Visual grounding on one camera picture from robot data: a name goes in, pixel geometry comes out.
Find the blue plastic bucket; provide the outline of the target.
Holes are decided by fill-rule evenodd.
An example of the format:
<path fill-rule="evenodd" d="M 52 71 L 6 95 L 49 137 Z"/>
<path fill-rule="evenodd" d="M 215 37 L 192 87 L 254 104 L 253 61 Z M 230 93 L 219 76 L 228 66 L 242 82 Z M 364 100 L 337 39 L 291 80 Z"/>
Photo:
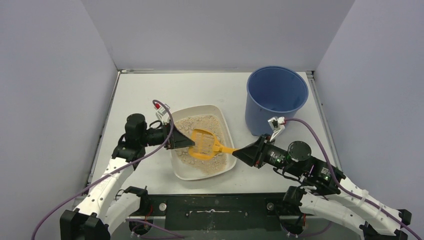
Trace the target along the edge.
<path fill-rule="evenodd" d="M 246 83 L 245 123 L 253 136 L 271 135 L 272 117 L 292 118 L 308 100 L 305 80 L 295 71 L 281 66 L 261 67 Z"/>

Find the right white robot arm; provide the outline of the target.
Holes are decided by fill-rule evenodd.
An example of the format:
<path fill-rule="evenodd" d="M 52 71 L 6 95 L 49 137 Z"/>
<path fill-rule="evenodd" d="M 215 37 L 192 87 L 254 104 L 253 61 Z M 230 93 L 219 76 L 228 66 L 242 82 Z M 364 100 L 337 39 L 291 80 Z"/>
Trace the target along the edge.
<path fill-rule="evenodd" d="M 310 146 L 293 141 L 284 150 L 262 135 L 232 155 L 250 167 L 268 164 L 286 179 L 296 181 L 285 192 L 283 203 L 294 214 L 315 215 L 344 226 L 362 240 L 406 240 L 403 225 L 411 223 L 406 209 L 393 209 L 355 185 L 342 171 L 312 156 Z"/>

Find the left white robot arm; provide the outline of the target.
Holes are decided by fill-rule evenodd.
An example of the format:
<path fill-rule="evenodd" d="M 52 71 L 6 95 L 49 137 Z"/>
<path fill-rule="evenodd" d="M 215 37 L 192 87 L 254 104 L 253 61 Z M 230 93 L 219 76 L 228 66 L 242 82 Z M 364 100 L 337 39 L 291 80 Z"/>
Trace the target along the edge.
<path fill-rule="evenodd" d="M 194 141 L 181 133 L 172 122 L 148 127 L 145 116 L 134 113 L 127 117 L 125 133 L 118 140 L 111 159 L 85 199 L 74 210 L 66 210 L 60 217 L 62 240 L 109 240 L 115 229 L 130 214 L 147 207 L 148 191 L 128 187 L 116 202 L 114 198 L 126 179 L 138 166 L 138 159 L 146 155 L 146 147 L 159 146 L 167 150 L 194 146 Z"/>

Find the yellow litter scoop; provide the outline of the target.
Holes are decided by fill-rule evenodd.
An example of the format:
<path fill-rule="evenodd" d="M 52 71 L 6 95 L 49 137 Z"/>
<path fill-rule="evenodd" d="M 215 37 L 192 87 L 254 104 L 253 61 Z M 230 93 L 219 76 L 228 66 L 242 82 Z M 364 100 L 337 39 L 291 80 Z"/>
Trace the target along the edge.
<path fill-rule="evenodd" d="M 202 161 L 209 161 L 218 154 L 232 154 L 237 150 L 224 146 L 215 134 L 203 129 L 194 129 L 191 140 L 194 141 L 195 145 L 188 148 L 188 154 Z"/>

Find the white litter box tray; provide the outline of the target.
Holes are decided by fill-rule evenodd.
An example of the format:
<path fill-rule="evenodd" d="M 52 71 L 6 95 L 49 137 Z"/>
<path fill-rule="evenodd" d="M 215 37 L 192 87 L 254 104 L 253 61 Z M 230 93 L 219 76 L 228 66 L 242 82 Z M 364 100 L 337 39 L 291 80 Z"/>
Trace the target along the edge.
<path fill-rule="evenodd" d="M 226 147 L 234 146 L 227 121 L 222 111 L 214 105 L 200 105 L 184 108 L 172 113 L 175 126 L 187 137 L 194 129 L 210 131 Z M 194 181 L 217 176 L 231 170 L 237 163 L 234 156 L 219 153 L 210 160 L 191 157 L 188 148 L 171 151 L 174 174 L 185 181 Z"/>

